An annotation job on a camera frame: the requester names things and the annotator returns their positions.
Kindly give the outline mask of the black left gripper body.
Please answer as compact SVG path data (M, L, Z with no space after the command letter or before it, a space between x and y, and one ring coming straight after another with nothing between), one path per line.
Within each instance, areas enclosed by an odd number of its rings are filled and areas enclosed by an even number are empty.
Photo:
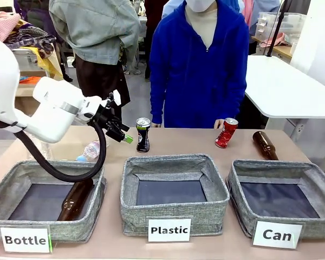
M114 94L110 93L109 97L100 101L99 107L93 117L93 121L103 129L118 126L118 118L115 116L114 108L112 107L112 103L114 102Z

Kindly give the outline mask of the black drink can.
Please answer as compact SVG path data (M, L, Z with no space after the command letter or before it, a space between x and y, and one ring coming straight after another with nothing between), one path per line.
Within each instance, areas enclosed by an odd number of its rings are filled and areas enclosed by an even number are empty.
M138 118L136 120L136 129L138 131L138 143L136 150L138 152L146 153L150 150L150 142L148 138L150 126L151 121L148 118Z

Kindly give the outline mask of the red crushed drink can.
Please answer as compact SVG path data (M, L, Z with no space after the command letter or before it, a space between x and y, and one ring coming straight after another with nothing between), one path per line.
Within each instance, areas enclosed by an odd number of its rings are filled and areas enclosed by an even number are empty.
M230 139L238 126L238 121L233 118L226 118L223 123L222 131L219 136L215 139L216 146L220 148L227 148Z

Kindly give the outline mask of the grey fabric basket bottle label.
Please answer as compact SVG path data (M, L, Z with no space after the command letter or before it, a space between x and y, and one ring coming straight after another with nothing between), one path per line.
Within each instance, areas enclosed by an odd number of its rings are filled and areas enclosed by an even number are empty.
M0 181L0 227L48 226L54 242L87 242L105 196L107 180L103 173L99 170L93 177L81 214L74 221L60 222L58 216L72 183L54 178L36 161L17 163Z

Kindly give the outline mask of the white sign reading Can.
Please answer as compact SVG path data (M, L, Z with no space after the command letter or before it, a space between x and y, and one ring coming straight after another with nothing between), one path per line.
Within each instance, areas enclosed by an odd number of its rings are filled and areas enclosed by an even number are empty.
M304 225L258 221L252 238L253 246L295 250Z

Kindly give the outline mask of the clear plastic bottle blue cap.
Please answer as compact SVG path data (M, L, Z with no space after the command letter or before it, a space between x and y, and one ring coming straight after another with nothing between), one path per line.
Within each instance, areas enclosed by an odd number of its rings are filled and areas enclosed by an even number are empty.
M100 156L100 142L94 140L89 143L83 150L83 153L76 158L80 162L95 163Z

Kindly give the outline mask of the person in grey jacket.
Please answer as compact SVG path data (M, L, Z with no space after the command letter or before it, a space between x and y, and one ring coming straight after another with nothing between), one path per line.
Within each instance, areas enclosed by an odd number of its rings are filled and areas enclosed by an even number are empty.
M84 96L103 99L117 90L121 105L131 98L124 75L138 48L140 21L130 0L49 0L56 32L71 46L76 76Z

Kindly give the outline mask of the brown glass bottle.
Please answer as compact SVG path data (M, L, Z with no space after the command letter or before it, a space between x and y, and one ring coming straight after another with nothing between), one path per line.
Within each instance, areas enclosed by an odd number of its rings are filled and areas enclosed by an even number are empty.
M93 180L91 178L76 182L66 195L62 206L58 221L74 221L76 220L85 205L85 202L93 188Z
M278 160L276 149L267 134L263 131L256 131L252 135L253 143L266 160Z

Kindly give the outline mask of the person in blue hoodie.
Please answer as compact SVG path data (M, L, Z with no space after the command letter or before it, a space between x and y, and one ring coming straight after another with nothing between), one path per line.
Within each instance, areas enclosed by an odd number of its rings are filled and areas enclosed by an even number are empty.
M183 0L152 39L152 123L166 128L213 128L234 118L244 99L249 29L244 17L216 0L194 12Z

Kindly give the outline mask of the white sign reading Plastic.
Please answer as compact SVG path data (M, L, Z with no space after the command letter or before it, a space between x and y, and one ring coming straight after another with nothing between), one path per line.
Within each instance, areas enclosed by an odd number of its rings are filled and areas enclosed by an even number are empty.
M148 242L189 242L191 218L148 220Z

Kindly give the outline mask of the pile of colourful clothes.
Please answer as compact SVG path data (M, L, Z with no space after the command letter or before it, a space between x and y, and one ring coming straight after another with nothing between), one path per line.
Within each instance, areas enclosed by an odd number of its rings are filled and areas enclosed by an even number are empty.
M0 11L0 41L11 50L32 51L38 67L54 79L63 79L54 47L56 37L22 20L18 13Z

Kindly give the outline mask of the white sign reading Bottle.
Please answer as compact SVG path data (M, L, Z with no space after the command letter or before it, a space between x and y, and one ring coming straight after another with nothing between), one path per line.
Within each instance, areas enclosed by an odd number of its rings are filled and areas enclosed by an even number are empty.
M0 232L6 252L42 254L52 252L47 227L0 227Z

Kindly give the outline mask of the white face mask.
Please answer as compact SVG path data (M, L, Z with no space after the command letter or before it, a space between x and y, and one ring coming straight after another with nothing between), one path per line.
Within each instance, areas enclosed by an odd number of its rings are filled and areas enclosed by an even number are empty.
M194 12L206 11L216 0L186 0L187 6Z

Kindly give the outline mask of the black stand pole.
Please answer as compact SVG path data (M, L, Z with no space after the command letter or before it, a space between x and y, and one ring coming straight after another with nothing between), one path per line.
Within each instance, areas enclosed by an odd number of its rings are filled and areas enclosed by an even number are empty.
M275 44L275 42L277 40L277 36L278 36L279 30L280 30L280 27L281 27L281 23L282 23L283 18L284 18L284 14L290 8L292 1L293 0L284 0L283 3L282 3L282 6L281 6L281 8L279 10L279 17L278 17L278 22L277 22L277 25L276 25L276 30L275 30L274 36L272 38L269 50L268 50L268 52L266 54L267 57L272 56L272 51L273 51L273 48L274 48L274 44Z

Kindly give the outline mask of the clear plastic storage boxes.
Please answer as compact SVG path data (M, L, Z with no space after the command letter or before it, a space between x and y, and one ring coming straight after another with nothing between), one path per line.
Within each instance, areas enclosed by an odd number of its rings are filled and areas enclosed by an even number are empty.
M273 37L278 25L280 13L260 12L258 22L256 23L255 38L263 42ZM286 12L282 19L279 33L300 34L307 16L304 14Z

